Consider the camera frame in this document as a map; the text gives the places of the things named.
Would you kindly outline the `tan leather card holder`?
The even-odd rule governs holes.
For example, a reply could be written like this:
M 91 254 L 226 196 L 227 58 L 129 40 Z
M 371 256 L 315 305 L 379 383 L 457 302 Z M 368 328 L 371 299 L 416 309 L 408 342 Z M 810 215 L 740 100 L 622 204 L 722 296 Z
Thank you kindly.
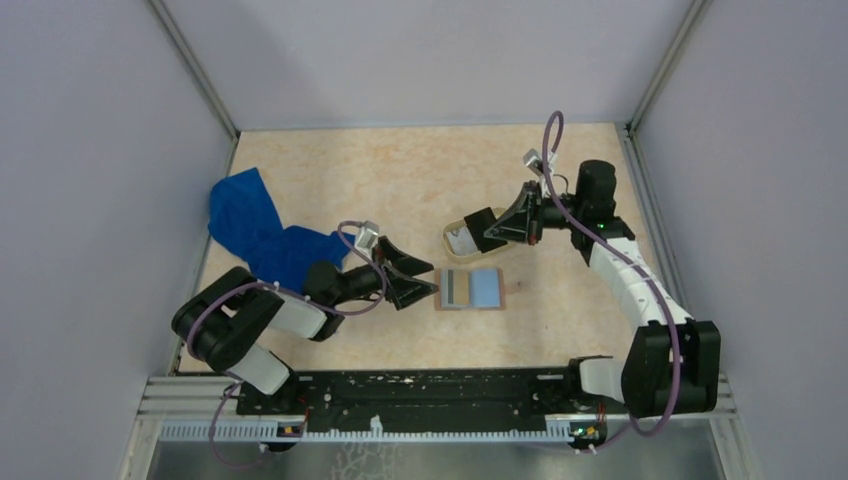
M 498 268 L 450 268 L 435 274 L 437 311 L 498 311 L 506 309 L 503 273 Z

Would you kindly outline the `black card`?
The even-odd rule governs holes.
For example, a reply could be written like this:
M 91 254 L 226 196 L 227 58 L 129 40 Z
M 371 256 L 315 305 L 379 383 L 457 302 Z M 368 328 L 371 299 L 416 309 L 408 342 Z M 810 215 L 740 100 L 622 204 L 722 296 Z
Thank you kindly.
M 509 245 L 507 241 L 486 236 L 486 230 L 493 226 L 496 220 L 497 216 L 491 207 L 485 207 L 463 217 L 474 245 L 481 254 L 487 254 Z

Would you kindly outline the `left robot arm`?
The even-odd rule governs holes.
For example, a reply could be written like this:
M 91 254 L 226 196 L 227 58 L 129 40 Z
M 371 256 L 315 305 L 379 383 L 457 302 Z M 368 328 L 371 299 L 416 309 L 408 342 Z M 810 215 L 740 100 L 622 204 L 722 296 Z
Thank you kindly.
M 368 263 L 349 271 L 329 261 L 314 263 L 300 294 L 234 267 L 181 306 L 171 329 L 193 358 L 253 387 L 264 405 L 285 414 L 300 399 L 298 375 L 259 345 L 267 329 L 324 341 L 347 317 L 339 308 L 342 304 L 387 301 L 402 310 L 436 294 L 438 286 L 422 277 L 434 269 L 431 263 L 399 250 L 385 236 L 371 247 Z

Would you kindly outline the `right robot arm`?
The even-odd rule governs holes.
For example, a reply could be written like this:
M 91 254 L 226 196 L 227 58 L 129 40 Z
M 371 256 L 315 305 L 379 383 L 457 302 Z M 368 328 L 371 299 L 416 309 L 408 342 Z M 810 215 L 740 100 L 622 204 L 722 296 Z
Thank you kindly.
M 569 230 L 572 246 L 606 283 L 633 328 L 625 360 L 596 356 L 571 362 L 576 376 L 563 385 L 567 406 L 588 412 L 605 397 L 638 419 L 713 410 L 721 335 L 713 322 L 700 322 L 677 304 L 647 266 L 634 232 L 615 213 L 615 167 L 584 161 L 575 191 L 556 194 L 538 154 L 530 155 L 527 166 L 537 180 L 522 185 L 485 237 L 535 245 L 548 229 Z

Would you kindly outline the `beige oval tray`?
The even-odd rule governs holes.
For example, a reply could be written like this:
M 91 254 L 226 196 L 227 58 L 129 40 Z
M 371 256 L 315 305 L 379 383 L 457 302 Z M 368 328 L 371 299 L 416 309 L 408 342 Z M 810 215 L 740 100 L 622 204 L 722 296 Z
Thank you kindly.
M 471 264 L 515 247 L 512 243 L 482 252 L 475 244 L 466 222 L 462 219 L 447 224 L 442 231 L 443 246 L 448 258 L 457 264 Z

